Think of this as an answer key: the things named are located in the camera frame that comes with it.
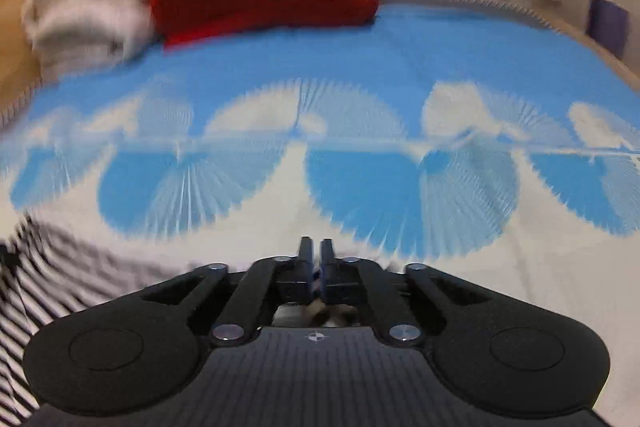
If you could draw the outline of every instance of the bed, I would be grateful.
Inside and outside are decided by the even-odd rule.
[[[637,427],[640,102],[590,50],[487,0],[384,0],[375,22],[157,47],[39,90],[0,142],[0,403],[53,317],[211,262],[331,237],[593,328],[596,411]]]

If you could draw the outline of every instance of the striped fabric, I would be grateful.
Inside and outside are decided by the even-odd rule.
[[[1,427],[19,425],[38,408],[22,371],[22,352],[40,328],[176,275],[79,244],[29,217],[10,246],[0,244],[0,255]]]

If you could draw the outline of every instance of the circular pad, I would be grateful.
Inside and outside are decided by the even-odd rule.
[[[592,407],[609,373],[609,353],[585,325],[498,299],[457,307],[433,360],[463,399],[526,418]]]
[[[99,328],[80,333],[69,346],[69,356],[84,369],[112,371],[135,362],[144,346],[135,331]]]
[[[173,307],[137,298],[110,304],[56,320],[31,339],[23,366],[39,400],[115,415],[171,396],[196,373],[200,345]]]
[[[564,357],[564,346],[555,335],[533,328],[501,331],[491,339],[490,349],[498,362],[520,371],[543,371]]]

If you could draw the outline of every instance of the logo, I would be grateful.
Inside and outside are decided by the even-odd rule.
[[[311,333],[310,335],[307,335],[307,338],[311,341],[311,342],[322,342],[325,339],[327,339],[328,337],[326,335],[324,335],[323,333],[320,333],[320,331],[314,331],[313,333]]]

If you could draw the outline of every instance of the wooden floor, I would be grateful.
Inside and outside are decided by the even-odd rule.
[[[40,77],[20,26],[23,0],[0,0],[0,110],[5,110]]]

